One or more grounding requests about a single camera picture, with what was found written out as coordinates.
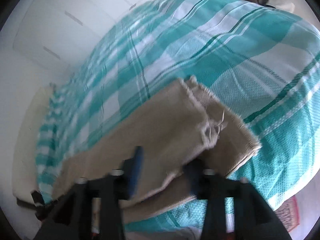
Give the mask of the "teal white plaid bed cover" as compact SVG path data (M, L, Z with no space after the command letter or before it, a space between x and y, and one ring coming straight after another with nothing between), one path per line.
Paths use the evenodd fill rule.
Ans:
M44 201L64 159L190 76L261 141L232 179L247 177L277 209L319 171L319 31L243 0L155 0L114 25L53 94L35 152Z

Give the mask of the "white wardrobe doors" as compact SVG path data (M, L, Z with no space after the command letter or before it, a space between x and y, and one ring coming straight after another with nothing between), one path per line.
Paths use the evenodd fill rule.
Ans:
M147 1L33 0L13 48L46 69L78 66L118 20Z

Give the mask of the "khaki beige pants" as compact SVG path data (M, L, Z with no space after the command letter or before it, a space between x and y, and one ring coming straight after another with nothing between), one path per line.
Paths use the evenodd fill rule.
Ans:
M222 176L256 155L259 139L196 77L177 79L139 106L92 148L62 163L52 197L81 177L98 179L119 168L136 146L144 161L137 189L121 202L125 223L155 217L193 200L182 167L195 158Z

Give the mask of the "cream padded headboard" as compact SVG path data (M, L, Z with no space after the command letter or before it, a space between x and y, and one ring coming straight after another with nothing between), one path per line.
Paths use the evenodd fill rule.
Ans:
M38 189L35 151L39 129L56 85L41 87L33 96L20 126L12 163L12 193L18 203L34 206L31 193Z

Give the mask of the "red patterned rug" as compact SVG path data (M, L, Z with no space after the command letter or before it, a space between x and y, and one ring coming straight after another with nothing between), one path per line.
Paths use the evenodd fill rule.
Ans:
M299 226L299 209L295 196L292 196L283 202L283 204L275 211L275 213L288 232L291 232L293 229Z

